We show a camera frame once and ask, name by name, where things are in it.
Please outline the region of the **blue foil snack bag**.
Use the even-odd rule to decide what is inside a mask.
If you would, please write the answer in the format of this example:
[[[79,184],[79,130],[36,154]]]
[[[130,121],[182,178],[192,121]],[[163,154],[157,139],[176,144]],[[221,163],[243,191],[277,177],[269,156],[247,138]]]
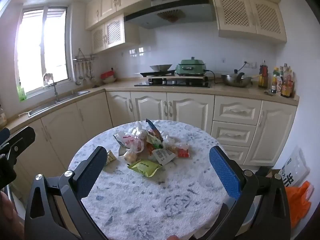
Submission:
[[[146,119],[146,122],[148,123],[148,125],[150,126],[150,128],[152,129],[155,137],[157,137],[160,141],[163,141],[163,138],[161,136],[160,131],[157,129],[157,127],[153,124],[152,121],[150,121],[149,119]]]

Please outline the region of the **kitchen window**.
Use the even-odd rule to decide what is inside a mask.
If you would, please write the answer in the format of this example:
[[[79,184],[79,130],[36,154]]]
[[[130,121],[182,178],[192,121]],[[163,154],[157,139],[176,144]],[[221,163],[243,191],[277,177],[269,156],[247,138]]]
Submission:
[[[24,9],[15,40],[16,89],[20,100],[71,79],[68,56],[68,8]]]

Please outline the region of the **red and white bowl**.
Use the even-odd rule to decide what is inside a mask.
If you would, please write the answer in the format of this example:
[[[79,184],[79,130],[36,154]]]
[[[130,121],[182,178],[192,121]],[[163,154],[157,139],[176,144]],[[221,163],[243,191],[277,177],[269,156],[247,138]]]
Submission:
[[[117,79],[113,68],[111,68],[110,71],[104,72],[103,74],[101,74],[100,78],[104,84],[114,83]]]

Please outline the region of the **orange plastic bag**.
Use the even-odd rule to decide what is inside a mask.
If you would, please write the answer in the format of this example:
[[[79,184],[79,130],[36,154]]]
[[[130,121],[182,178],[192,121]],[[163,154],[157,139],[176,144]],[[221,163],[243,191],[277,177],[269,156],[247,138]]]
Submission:
[[[309,199],[314,187],[306,180],[300,187],[289,186],[285,190],[289,203],[291,229],[294,229],[310,209],[311,202]]]

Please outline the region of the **small yellow green wrapper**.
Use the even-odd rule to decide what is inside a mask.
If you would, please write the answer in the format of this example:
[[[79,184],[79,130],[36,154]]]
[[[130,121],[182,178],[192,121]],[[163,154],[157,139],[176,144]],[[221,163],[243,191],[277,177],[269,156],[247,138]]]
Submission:
[[[111,150],[107,151],[107,159],[105,165],[108,165],[110,162],[115,161],[117,158],[114,156]]]

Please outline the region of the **green electric cooking pot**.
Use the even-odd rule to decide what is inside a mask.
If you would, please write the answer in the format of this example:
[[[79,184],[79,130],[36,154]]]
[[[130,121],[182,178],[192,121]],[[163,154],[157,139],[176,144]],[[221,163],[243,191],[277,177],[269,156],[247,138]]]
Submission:
[[[201,76],[206,72],[206,64],[202,60],[191,59],[182,60],[176,66],[176,74],[180,76]]]

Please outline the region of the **black gas stove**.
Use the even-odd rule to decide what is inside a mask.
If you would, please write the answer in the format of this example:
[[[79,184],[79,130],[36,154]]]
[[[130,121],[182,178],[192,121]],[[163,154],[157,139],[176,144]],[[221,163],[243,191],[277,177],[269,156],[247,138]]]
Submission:
[[[135,84],[135,87],[160,87],[160,86],[168,86],[168,87],[203,87],[209,88],[211,82],[208,80],[208,77],[158,77],[158,78],[149,78],[147,81],[143,81]]]

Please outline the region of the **dark oil bottle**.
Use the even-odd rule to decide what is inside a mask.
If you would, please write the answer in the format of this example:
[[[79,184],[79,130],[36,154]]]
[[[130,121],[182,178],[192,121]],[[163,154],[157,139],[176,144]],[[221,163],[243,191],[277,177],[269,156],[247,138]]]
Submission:
[[[265,60],[262,61],[259,68],[258,87],[268,88],[268,66]]]

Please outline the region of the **cream upper wall cabinets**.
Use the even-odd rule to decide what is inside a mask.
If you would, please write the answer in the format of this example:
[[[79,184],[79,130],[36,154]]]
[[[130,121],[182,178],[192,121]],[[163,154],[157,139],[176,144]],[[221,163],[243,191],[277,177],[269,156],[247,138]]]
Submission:
[[[138,28],[194,22],[217,23],[220,37],[287,41],[280,0],[91,0],[86,6],[86,29],[92,51],[133,46]]]

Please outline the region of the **red white plastic bag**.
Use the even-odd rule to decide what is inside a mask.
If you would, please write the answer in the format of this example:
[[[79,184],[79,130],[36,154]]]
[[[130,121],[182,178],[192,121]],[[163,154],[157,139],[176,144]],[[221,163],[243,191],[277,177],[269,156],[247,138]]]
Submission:
[[[121,147],[140,153],[144,150],[147,131],[143,128],[130,128],[127,132],[120,131],[114,135],[115,140]]]

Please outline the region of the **red snack wrapper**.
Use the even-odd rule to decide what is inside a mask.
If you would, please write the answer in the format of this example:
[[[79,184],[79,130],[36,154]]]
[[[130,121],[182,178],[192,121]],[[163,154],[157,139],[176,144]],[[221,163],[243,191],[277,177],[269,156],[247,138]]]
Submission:
[[[179,158],[189,158],[190,154],[189,154],[189,150],[185,150],[182,148],[176,148],[176,155]]]

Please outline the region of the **group of condiment bottles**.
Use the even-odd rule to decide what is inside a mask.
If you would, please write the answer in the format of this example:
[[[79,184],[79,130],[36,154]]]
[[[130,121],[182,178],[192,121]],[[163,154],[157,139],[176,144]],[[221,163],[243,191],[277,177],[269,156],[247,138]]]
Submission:
[[[271,93],[278,94],[285,98],[293,97],[295,81],[290,66],[285,63],[283,66],[274,67],[272,74]]]

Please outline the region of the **white barcode label wrapper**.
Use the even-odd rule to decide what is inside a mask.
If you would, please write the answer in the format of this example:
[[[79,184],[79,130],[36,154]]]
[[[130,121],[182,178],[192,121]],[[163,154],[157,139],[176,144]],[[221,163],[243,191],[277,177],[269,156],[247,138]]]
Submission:
[[[176,154],[170,150],[160,148],[152,151],[153,156],[159,162],[160,165],[164,166],[176,158]]]

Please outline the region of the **brown cardboard box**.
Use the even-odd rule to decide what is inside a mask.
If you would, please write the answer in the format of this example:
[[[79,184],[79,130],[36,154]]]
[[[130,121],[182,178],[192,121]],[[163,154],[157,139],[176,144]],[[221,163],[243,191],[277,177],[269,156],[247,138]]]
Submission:
[[[279,172],[280,172],[280,169],[270,169],[268,174],[266,175],[266,178],[281,179],[281,175]]]

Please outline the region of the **white rice bag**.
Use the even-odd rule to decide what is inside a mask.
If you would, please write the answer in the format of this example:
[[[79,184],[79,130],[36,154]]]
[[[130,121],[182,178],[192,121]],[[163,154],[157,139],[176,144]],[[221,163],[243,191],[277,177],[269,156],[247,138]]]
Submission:
[[[306,164],[302,149],[298,146],[294,148],[292,154],[279,171],[285,187],[299,185],[309,173],[310,168]]]

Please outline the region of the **white floral tablecloth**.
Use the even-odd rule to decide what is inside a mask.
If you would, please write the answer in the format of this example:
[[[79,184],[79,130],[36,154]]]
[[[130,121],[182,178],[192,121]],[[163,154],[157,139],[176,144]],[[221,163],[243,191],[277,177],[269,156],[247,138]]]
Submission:
[[[182,122],[156,120],[155,126],[187,143],[190,157],[175,158],[150,178],[119,159],[104,167],[82,203],[109,239],[201,237],[227,200],[209,161],[217,140]]]

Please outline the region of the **steel kitchen sink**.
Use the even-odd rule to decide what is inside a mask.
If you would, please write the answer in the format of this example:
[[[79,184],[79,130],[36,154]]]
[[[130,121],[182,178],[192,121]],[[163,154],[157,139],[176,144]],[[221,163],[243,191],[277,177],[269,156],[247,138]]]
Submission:
[[[68,96],[64,96],[63,98],[59,99],[59,100],[52,100],[48,103],[44,103],[38,107],[36,107],[35,109],[32,109],[31,111],[28,112],[28,116],[31,117],[33,115],[36,115],[36,114],[39,114],[41,113],[42,111],[45,111],[47,109],[49,109],[50,107],[53,107],[55,105],[58,105],[60,103],[63,103],[67,100],[70,100],[70,99],[73,99],[73,98],[77,98],[81,95],[84,95],[84,94],[87,94],[89,93],[89,91],[81,91],[81,92],[75,92],[71,95],[68,95]]]

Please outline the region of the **shallow pan on stove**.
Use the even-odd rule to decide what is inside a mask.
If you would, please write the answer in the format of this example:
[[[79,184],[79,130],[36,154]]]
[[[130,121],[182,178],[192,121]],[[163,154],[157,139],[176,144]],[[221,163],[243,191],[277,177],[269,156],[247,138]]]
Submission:
[[[167,75],[174,75],[175,69],[172,68],[171,64],[161,64],[161,65],[153,65],[150,66],[152,72],[143,72],[140,73],[142,77],[150,77],[150,76],[167,76]]]

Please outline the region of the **green snack wrapper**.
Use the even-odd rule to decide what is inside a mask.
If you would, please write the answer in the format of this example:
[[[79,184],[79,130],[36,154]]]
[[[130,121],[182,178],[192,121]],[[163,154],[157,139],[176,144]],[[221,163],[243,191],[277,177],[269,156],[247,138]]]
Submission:
[[[150,160],[139,160],[128,166],[129,169],[138,172],[145,177],[153,177],[162,166]]]

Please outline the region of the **cream lower kitchen cabinets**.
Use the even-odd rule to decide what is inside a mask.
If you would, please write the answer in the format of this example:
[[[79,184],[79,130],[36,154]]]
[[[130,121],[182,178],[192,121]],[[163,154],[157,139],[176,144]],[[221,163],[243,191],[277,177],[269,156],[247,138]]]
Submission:
[[[14,186],[26,197],[32,177],[60,175],[87,141],[109,129],[151,120],[162,134],[181,138],[183,132],[212,136],[240,164],[272,166],[291,131],[296,106],[278,102],[161,92],[102,92],[64,103],[38,116],[25,116],[9,126],[35,130],[35,142],[20,155]]]

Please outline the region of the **range hood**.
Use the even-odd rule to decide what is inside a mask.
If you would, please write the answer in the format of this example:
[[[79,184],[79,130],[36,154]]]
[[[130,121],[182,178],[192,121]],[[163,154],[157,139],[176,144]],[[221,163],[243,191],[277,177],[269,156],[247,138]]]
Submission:
[[[197,22],[213,22],[215,12],[210,0],[179,0],[152,6],[124,17],[131,23],[145,29],[168,25]]]

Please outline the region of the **chrome sink faucet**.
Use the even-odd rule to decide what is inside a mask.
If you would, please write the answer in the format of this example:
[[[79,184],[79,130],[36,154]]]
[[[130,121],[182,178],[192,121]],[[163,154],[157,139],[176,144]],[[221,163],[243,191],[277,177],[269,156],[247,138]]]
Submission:
[[[54,81],[53,74],[52,73],[44,73],[43,83],[44,83],[44,86],[47,88],[53,87],[55,101],[60,102],[59,94],[58,94],[57,88],[56,88],[57,83]]]

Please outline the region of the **hanging utensil rack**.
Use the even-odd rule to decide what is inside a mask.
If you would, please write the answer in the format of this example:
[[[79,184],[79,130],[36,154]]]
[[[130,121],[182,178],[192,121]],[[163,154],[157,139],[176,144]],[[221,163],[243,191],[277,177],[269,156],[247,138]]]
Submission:
[[[74,71],[74,83],[77,86],[95,86],[97,84],[93,63],[97,59],[95,54],[85,55],[79,48],[77,55],[72,59]]]

